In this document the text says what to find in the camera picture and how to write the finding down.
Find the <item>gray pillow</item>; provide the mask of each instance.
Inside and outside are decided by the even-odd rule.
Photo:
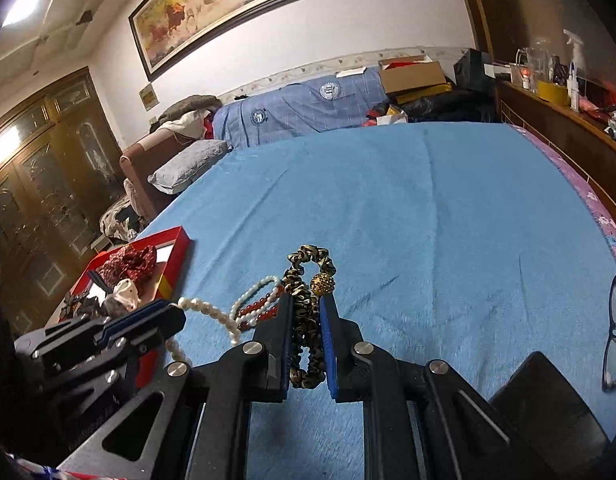
[[[228,153],[225,140],[197,140],[148,177],[159,191],[181,193]]]

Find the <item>gold bead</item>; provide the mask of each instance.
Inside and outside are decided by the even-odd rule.
[[[320,272],[310,280],[310,290],[315,296],[331,294],[335,290],[335,280],[329,274]]]

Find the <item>spray bottle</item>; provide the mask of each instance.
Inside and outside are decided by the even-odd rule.
[[[574,62],[574,66],[576,67],[576,72],[574,74],[574,78],[576,76],[584,76],[585,75],[585,59],[584,59],[584,42],[581,38],[579,38],[574,32],[570,32],[568,29],[564,28],[563,33],[569,38],[568,44],[572,45],[572,62]]]
[[[570,108],[579,111],[579,82],[576,80],[576,64],[570,63],[570,76],[568,77],[568,95],[570,96]]]

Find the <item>metal screw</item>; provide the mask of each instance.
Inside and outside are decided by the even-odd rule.
[[[256,355],[264,349],[264,346],[259,341],[248,341],[243,346],[243,353],[248,355]]]
[[[448,364],[445,361],[437,359],[430,363],[430,371],[437,375],[444,375],[448,372]]]
[[[187,364],[178,361],[168,365],[168,375],[170,377],[181,377],[187,372]]]
[[[355,352],[361,355],[368,355],[373,353],[374,346],[367,341],[360,341],[355,345]]]
[[[109,372],[106,372],[104,378],[106,379],[106,383],[112,384],[119,378],[119,373],[117,370],[110,370]]]

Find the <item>wooden shelf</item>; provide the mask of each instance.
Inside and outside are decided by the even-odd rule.
[[[603,125],[508,82],[499,81],[497,92],[502,113],[509,108],[514,124],[539,134],[565,155],[616,222],[616,142],[603,131]]]

